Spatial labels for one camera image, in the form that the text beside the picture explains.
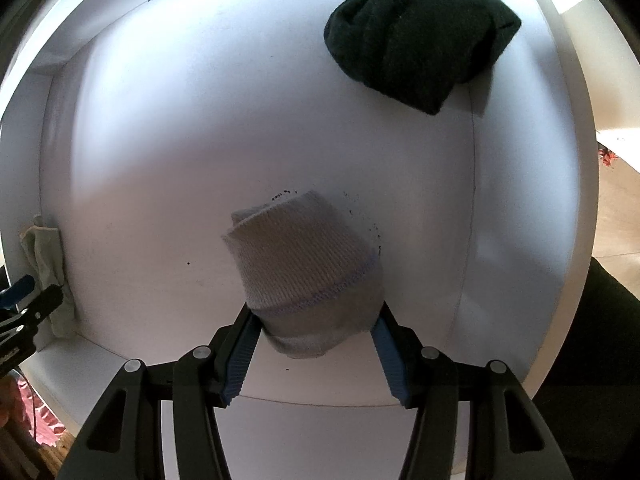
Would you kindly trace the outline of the grey-green cloth beige trim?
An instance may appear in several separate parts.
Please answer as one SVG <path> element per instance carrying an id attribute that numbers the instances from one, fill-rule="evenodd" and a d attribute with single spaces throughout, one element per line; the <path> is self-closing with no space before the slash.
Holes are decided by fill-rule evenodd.
<path id="1" fill-rule="evenodd" d="M 56 338 L 70 339 L 77 333 L 76 304 L 65 273 L 65 258 L 61 232 L 46 226 L 42 215 L 32 219 L 32 225 L 20 235 L 25 257 L 37 274 L 41 289 L 56 285 L 62 290 L 62 304 L 50 315 L 51 330 Z"/>

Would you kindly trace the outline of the grey socks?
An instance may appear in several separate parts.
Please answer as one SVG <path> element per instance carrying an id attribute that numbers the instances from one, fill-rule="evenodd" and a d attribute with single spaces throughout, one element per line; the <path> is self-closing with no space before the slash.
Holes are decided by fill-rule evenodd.
<path id="1" fill-rule="evenodd" d="M 222 240 L 277 352 L 315 359 L 373 327 L 384 302 L 380 256 L 322 195 L 237 210 L 231 222 Z"/>

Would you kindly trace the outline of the black socks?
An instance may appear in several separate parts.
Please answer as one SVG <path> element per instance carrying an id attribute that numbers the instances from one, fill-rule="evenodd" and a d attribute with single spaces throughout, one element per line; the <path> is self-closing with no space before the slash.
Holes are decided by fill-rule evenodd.
<path id="1" fill-rule="evenodd" d="M 323 39 L 349 78 L 429 115 L 483 76 L 522 26 L 501 0 L 345 0 Z"/>

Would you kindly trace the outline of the red patterned fabric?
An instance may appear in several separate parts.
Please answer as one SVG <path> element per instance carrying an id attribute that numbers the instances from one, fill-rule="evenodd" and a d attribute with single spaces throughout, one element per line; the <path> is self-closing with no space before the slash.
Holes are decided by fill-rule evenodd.
<path id="1" fill-rule="evenodd" d="M 0 426 L 9 422 L 26 429 L 39 444 L 55 446 L 66 428 L 22 376 L 1 378 Z"/>

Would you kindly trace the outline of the white paper sheet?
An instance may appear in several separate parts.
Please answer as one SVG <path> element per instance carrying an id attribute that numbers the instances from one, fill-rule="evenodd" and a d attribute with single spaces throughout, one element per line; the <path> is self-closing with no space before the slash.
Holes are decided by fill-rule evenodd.
<path id="1" fill-rule="evenodd" d="M 639 156 L 639 128 L 601 129 L 597 131 L 597 140 L 619 158 Z"/>

